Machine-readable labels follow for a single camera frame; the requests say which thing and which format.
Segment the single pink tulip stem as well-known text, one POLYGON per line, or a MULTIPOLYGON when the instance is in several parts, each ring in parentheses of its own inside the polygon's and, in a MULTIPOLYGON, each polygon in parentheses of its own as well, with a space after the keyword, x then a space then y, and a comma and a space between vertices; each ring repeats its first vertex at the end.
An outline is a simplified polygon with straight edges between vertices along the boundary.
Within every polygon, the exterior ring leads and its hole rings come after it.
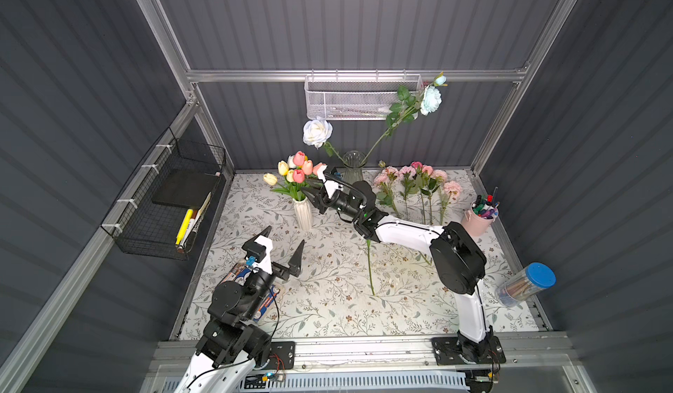
POLYGON ((370 284, 370 289, 371 289, 372 295, 375 294, 375 289, 373 287, 373 270, 372 270, 372 242, 378 242, 378 240, 379 240, 376 236, 376 233, 375 233, 374 218, 378 217, 378 212, 379 212, 378 209, 376 208, 375 202, 376 202, 376 196, 373 193, 373 211, 372 211, 372 213, 369 216, 366 216, 364 218, 364 220, 358 220, 358 221, 354 221, 354 222, 351 222, 351 220, 342 216, 336 210, 331 209, 331 208, 328 209, 328 210, 335 211, 338 214, 338 217, 341 221, 352 224, 355 231, 366 241, 367 271, 368 271, 369 284, 370 284))

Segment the pink carnation stem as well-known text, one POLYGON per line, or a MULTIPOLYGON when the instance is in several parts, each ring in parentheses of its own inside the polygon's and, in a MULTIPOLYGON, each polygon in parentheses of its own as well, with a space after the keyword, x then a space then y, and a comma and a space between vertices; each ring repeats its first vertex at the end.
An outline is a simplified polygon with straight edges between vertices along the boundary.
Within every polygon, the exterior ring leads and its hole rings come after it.
POLYGON ((408 212, 408 198, 411 194, 415 192, 415 177, 416 177, 417 168, 414 165, 405 165, 399 170, 399 180, 401 181, 401 196, 405 204, 405 213, 409 217, 408 212))

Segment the hot pink rose stem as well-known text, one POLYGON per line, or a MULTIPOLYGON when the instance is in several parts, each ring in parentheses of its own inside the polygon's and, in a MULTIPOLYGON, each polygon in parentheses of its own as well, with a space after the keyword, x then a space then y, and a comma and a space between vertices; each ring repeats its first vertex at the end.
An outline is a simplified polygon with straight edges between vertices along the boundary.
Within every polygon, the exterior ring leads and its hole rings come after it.
POLYGON ((424 195, 422 192, 425 186, 424 164, 419 161, 414 161, 410 164, 410 166, 415 170, 415 176, 414 176, 415 189, 420 199, 421 211, 422 211, 422 223, 425 224, 426 223, 425 202, 424 202, 424 195))

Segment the large pink rose stem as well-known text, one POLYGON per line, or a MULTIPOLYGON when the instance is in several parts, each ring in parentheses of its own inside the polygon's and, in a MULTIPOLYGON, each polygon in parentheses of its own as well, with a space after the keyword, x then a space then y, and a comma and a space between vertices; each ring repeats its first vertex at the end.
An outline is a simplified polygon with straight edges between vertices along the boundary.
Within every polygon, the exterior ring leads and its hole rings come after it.
POLYGON ((429 203, 429 224, 434 224, 433 219, 433 195, 447 181, 448 174, 444 170, 436 170, 430 165, 424 165, 425 186, 422 190, 429 203))

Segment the pale pink rose stem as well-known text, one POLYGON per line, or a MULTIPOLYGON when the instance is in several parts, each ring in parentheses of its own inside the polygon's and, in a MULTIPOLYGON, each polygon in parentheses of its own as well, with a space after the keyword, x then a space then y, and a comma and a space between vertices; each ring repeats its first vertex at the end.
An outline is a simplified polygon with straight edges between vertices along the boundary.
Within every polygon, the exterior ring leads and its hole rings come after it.
POLYGON ((457 181, 454 180, 445 182, 442 185, 442 188, 440 190, 440 209, 439 209, 441 225, 443 225, 444 218, 446 216, 446 211, 449 205, 457 202, 462 191, 463 188, 461 184, 457 183, 457 181))

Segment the pink peony stem with bud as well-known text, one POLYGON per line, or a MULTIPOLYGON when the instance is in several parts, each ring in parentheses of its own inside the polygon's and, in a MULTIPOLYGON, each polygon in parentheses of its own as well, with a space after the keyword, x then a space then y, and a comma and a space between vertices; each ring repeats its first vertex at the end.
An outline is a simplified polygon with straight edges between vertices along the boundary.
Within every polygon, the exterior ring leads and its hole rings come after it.
POLYGON ((390 207, 395 216, 399 216, 394 191, 394 183, 399 177, 399 171, 397 168, 387 165, 383 160, 380 160, 379 167, 381 172, 373 180, 374 186, 379 190, 377 200, 380 205, 390 207))

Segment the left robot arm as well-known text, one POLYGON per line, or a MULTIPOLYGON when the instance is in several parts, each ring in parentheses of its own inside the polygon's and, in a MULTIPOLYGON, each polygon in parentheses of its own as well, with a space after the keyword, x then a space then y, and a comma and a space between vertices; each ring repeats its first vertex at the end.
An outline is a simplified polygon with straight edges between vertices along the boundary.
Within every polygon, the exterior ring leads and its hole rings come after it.
POLYGON ((274 282, 301 275, 305 242, 287 264, 275 263, 271 230, 267 227, 243 244, 245 261, 214 289, 210 320, 177 392, 234 392, 248 384, 280 382, 282 373, 294 368, 295 343, 274 342, 276 333, 267 333, 258 322, 277 304, 274 282))

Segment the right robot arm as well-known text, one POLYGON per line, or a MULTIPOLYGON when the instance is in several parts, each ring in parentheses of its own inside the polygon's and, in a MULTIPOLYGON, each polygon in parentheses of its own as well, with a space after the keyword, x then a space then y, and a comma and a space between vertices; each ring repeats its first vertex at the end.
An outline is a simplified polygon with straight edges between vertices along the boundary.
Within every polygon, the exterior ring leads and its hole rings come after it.
POLYGON ((466 363, 497 363, 499 339, 487 324, 480 295, 487 257, 455 221, 429 226, 396 218, 376 207, 366 181, 343 181, 334 167, 316 165, 301 191, 320 214, 333 209, 368 242, 397 244, 430 257, 436 274, 454 294, 458 312, 457 352, 466 363))

